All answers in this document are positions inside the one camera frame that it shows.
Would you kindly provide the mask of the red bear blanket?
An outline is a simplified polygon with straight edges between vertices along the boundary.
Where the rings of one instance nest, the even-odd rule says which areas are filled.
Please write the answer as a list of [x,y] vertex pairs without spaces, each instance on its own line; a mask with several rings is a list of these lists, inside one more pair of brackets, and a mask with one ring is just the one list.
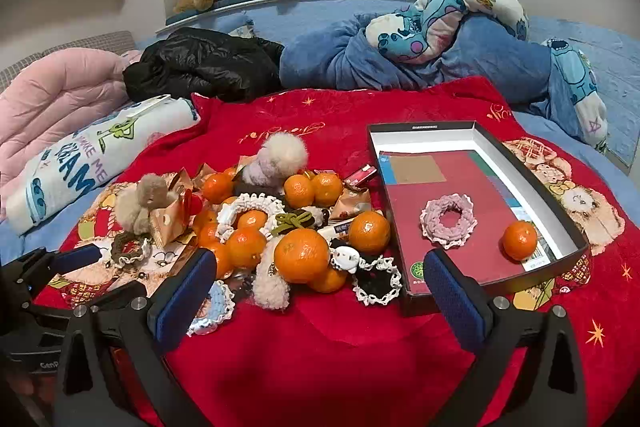
[[[216,170],[256,153],[271,132],[299,135],[314,169],[342,176],[371,158],[367,127],[378,122],[474,120],[527,164],[560,164],[568,181],[608,205],[612,235],[585,268],[553,291],[567,309],[584,367],[587,417],[600,426],[639,372],[639,199],[614,194],[575,153],[528,132],[484,78],[423,91],[294,90],[250,103],[200,98],[196,126],[150,145],[122,173]],[[461,381],[472,357],[439,314],[408,317],[399,303],[367,307],[349,288],[294,291],[288,309],[240,303],[215,332],[183,340],[174,374],[217,426],[422,426]]]

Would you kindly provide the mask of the blue fleece blanket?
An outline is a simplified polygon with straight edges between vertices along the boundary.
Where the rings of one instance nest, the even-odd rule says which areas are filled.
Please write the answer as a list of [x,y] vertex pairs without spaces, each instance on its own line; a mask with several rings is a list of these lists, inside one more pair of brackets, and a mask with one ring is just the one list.
[[484,14],[462,20],[452,45],[422,65],[387,60],[366,38],[370,14],[307,32],[284,47],[286,89],[422,90],[464,77],[488,79],[513,107],[548,118],[593,147],[608,136],[606,107],[590,63],[563,39],[522,41]]

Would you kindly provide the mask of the pink quilt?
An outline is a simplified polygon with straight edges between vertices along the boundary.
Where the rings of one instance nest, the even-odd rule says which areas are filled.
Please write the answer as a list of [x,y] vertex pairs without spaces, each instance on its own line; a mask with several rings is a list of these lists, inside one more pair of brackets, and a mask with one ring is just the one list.
[[128,55],[67,48],[28,65],[1,93],[1,195],[15,191],[26,164],[128,102]]

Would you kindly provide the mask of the pink crochet scrunchie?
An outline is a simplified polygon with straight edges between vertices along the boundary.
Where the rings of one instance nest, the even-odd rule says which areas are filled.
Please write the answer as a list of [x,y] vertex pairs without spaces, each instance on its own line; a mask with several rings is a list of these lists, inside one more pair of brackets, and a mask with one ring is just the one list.
[[477,226],[474,204],[466,194],[430,199],[419,217],[422,236],[442,248],[462,247]]

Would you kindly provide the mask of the black puffer jacket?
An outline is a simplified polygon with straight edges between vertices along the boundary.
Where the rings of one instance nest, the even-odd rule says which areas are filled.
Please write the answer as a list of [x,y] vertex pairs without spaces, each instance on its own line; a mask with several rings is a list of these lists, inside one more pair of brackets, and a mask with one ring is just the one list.
[[183,27],[148,46],[124,70],[131,101],[196,93],[224,102],[243,102],[282,89],[280,43]]

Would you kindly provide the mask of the blue monster print pillow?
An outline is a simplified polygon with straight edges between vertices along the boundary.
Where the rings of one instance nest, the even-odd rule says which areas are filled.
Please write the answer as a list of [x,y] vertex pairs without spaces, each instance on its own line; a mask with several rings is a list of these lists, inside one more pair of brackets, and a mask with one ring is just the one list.
[[472,13],[496,20],[515,38],[528,37],[528,18],[518,0],[416,0],[375,17],[364,35],[387,60],[423,64],[449,48],[462,20]]

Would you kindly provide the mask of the cream fleece hair clip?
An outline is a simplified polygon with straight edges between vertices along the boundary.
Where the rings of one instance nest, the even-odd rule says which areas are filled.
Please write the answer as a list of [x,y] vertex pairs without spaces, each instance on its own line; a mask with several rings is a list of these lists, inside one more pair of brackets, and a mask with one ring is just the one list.
[[282,279],[274,264],[274,251],[281,239],[281,236],[277,236],[267,243],[256,267],[253,300],[262,309],[284,310],[290,303],[290,285]]

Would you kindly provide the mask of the large front mandarin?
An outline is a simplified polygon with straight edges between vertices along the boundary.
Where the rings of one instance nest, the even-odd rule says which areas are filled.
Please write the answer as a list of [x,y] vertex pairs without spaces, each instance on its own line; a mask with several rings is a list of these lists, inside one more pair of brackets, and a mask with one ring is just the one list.
[[280,277],[292,284],[307,284],[328,269],[329,244],[316,231],[296,229],[283,236],[273,251]]

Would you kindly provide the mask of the brown knit scrunchie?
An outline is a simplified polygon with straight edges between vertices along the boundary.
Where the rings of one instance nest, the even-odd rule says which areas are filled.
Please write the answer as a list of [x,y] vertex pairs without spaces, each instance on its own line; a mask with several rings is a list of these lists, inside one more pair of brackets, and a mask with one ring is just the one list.
[[142,265],[151,256],[152,245],[149,234],[137,235],[120,232],[114,237],[111,247],[111,262],[119,269]]

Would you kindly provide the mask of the red candy packet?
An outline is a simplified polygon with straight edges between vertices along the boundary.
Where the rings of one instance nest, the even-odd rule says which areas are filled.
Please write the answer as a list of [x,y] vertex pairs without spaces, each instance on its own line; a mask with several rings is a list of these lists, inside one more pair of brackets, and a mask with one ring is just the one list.
[[346,178],[343,179],[343,183],[350,188],[359,188],[360,186],[363,186],[364,182],[371,179],[372,176],[375,176],[377,173],[378,169],[367,164],[346,176]]

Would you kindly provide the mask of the black white-trim scrunchie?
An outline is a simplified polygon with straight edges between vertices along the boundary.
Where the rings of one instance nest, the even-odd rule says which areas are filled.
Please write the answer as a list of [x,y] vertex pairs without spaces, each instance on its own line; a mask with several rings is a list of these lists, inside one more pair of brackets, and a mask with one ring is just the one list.
[[401,273],[393,257],[361,258],[352,291],[363,306],[387,306],[402,289]]

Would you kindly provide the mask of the cream pompom plush scrunchie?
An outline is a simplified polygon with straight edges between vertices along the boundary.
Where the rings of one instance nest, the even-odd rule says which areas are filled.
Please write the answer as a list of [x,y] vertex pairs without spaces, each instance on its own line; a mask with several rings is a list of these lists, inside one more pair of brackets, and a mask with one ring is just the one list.
[[241,171],[242,181],[255,186],[280,186],[307,166],[308,150],[299,136],[277,132],[262,143],[256,158]]

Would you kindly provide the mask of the blue crochet scrunchie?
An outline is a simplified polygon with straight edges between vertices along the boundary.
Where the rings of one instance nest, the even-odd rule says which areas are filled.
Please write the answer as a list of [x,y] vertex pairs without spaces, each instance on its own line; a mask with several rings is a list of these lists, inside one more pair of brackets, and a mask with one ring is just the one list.
[[207,335],[231,319],[235,308],[233,294],[224,281],[215,281],[201,308],[192,320],[186,335]]

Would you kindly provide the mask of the black shallow box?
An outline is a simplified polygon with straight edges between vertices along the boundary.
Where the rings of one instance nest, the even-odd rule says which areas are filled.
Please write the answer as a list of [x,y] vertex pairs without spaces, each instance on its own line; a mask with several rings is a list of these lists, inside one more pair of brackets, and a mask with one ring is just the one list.
[[369,138],[407,298],[430,298],[423,259],[436,247],[493,294],[551,280],[588,251],[544,184],[477,122],[372,124]]

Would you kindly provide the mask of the beige fluffy plush scrunchie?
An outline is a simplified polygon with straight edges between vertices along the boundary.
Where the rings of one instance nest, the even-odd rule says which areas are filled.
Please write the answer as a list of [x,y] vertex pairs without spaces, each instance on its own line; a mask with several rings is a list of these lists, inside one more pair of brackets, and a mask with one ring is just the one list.
[[115,219],[125,232],[146,234],[151,230],[151,212],[168,207],[176,199],[177,194],[168,190],[162,176],[148,173],[117,196]]

